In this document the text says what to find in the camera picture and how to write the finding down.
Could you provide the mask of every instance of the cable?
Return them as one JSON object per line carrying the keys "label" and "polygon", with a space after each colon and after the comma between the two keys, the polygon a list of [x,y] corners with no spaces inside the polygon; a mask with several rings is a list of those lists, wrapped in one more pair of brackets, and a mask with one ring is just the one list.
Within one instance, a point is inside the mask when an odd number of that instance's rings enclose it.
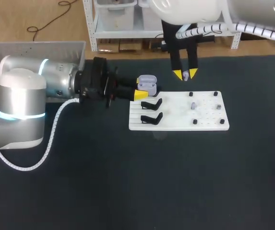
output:
{"label": "cable", "polygon": [[[227,31],[227,30],[228,30],[227,25],[224,23],[213,24],[213,25],[207,25],[201,28],[191,29],[182,33],[176,33],[176,38],[183,39],[183,38],[188,38],[196,35],[202,35],[204,33],[213,33],[218,31]],[[259,37],[264,37],[275,41],[275,32],[272,30],[266,30],[256,26],[250,26],[248,24],[239,24],[239,23],[232,24],[232,30],[236,32],[247,33],[247,34],[256,35]]]}
{"label": "cable", "polygon": [[164,34],[158,34],[157,36],[155,36],[155,38],[159,37],[160,35],[164,35]]}
{"label": "cable", "polygon": [[191,24],[183,25],[183,26],[178,30],[178,32],[184,32],[184,31],[186,31],[190,26],[191,26]]}
{"label": "cable", "polygon": [[46,28],[48,25],[50,25],[52,22],[54,22],[55,20],[57,20],[58,18],[64,16],[66,13],[69,12],[69,10],[71,9],[71,5],[74,4],[75,2],[77,2],[78,0],[74,0],[72,2],[68,2],[68,1],[59,1],[58,2],[58,5],[59,6],[69,6],[68,9],[62,13],[60,16],[54,18],[52,21],[48,22],[45,26],[43,26],[42,28],[38,29],[38,27],[36,26],[29,26],[26,30],[27,32],[30,32],[30,33],[35,33],[34,36],[33,36],[33,42],[35,41],[35,38],[38,34],[39,31],[43,30],[44,28]]}
{"label": "cable", "polygon": [[203,36],[207,36],[207,35],[209,35],[209,34],[218,34],[218,35],[221,35],[223,32],[222,31],[213,31],[213,32],[208,32],[208,33],[206,33],[206,34],[203,34]]}
{"label": "cable", "polygon": [[50,153],[52,142],[53,142],[53,139],[54,139],[54,133],[55,133],[55,129],[56,129],[56,125],[57,125],[57,121],[59,119],[59,116],[60,116],[61,112],[63,111],[63,109],[71,103],[79,103],[79,99],[78,98],[73,98],[73,99],[65,101],[60,106],[58,111],[56,112],[56,115],[55,115],[55,118],[54,118],[54,121],[53,121],[51,134],[50,134],[50,139],[49,139],[48,146],[47,146],[47,150],[46,150],[45,154],[43,155],[43,157],[41,158],[41,160],[37,164],[35,164],[31,167],[27,167],[27,168],[19,167],[19,166],[14,165],[13,163],[9,162],[0,152],[0,158],[2,159],[2,161],[4,161],[8,166],[12,167],[13,169],[16,169],[16,170],[19,170],[19,171],[31,171],[31,170],[34,170],[34,169],[38,168],[40,165],[42,165],[42,163],[46,160],[48,154]]}

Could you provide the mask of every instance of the black cable on floor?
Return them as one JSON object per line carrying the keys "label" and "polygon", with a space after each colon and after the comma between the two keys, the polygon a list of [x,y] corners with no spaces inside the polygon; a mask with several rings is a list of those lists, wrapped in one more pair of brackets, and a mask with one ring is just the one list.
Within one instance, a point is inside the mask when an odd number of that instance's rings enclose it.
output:
{"label": "black cable on floor", "polygon": [[26,30],[30,33],[35,33],[33,36],[33,42],[35,41],[35,38],[38,34],[39,31],[43,30],[44,28],[46,28],[48,25],[50,25],[52,22],[54,22],[55,20],[57,20],[58,18],[60,18],[61,16],[64,16],[66,13],[69,12],[69,10],[71,9],[71,5],[74,4],[75,2],[77,2],[78,0],[74,0],[72,2],[68,2],[68,1],[60,1],[58,2],[59,6],[69,6],[68,9],[62,13],[60,16],[54,18],[52,21],[48,22],[45,26],[43,26],[42,28],[38,29],[38,27],[36,26],[29,26]]}

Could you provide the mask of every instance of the white spiral cable wrap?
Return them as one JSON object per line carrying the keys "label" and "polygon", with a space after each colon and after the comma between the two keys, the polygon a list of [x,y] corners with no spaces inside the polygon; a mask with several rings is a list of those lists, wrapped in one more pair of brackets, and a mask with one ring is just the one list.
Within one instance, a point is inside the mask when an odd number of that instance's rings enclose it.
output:
{"label": "white spiral cable wrap", "polygon": [[[275,41],[275,32],[272,30],[266,30],[262,28],[258,28],[256,26],[251,26],[247,24],[232,24],[233,31],[247,33],[251,35],[256,35],[259,37],[264,37],[270,40]],[[196,35],[202,35],[205,33],[211,33],[211,32],[218,32],[218,31],[227,31],[228,27],[225,23],[221,24],[213,24],[213,25],[207,25],[200,28],[194,28],[185,32],[178,32],[176,33],[177,39],[183,39],[188,37],[193,37]]]}
{"label": "white spiral cable wrap", "polygon": [[31,166],[31,167],[27,167],[27,168],[24,168],[24,167],[19,167],[17,165],[14,165],[13,163],[9,162],[0,152],[0,158],[2,159],[2,161],[4,161],[8,166],[12,167],[13,169],[16,169],[16,170],[19,170],[19,171],[31,171],[31,170],[34,170],[36,168],[38,168],[40,165],[42,165],[42,163],[46,160],[49,152],[50,152],[50,149],[51,149],[51,146],[52,146],[52,142],[53,142],[53,139],[54,139],[54,133],[55,133],[55,130],[56,130],[56,125],[57,125],[57,121],[59,119],[59,116],[62,112],[62,110],[69,104],[71,103],[79,103],[79,99],[78,98],[73,98],[73,99],[70,99],[70,100],[67,100],[65,101],[61,106],[60,108],[58,109],[58,111],[56,112],[56,115],[55,115],[55,118],[54,118],[54,121],[53,121],[53,126],[52,126],[52,130],[51,130],[51,134],[50,134],[50,139],[49,139],[49,142],[48,142],[48,146],[47,146],[47,150],[45,152],[45,154],[43,155],[43,157],[41,158],[41,160]]}

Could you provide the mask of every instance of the dark surface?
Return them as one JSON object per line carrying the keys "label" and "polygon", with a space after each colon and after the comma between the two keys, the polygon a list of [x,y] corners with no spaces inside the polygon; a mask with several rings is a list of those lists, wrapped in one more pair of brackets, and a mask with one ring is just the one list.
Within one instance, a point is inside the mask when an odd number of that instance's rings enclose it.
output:
{"label": "dark surface", "polygon": [[[127,76],[155,74],[164,91],[221,91],[229,131],[156,139],[129,131],[127,101],[72,105],[39,169],[0,160],[0,230],[275,230],[275,57],[201,59],[189,82],[169,60],[110,64]],[[58,107],[47,106],[39,147],[5,156],[36,163]]]}

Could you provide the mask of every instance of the gray plastic crate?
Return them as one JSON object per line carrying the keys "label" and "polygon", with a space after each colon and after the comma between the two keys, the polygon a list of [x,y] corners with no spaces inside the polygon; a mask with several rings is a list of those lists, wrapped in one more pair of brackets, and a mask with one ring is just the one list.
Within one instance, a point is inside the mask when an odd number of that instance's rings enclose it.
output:
{"label": "gray plastic crate", "polygon": [[7,55],[72,62],[83,69],[86,42],[12,42],[0,43],[0,62]]}

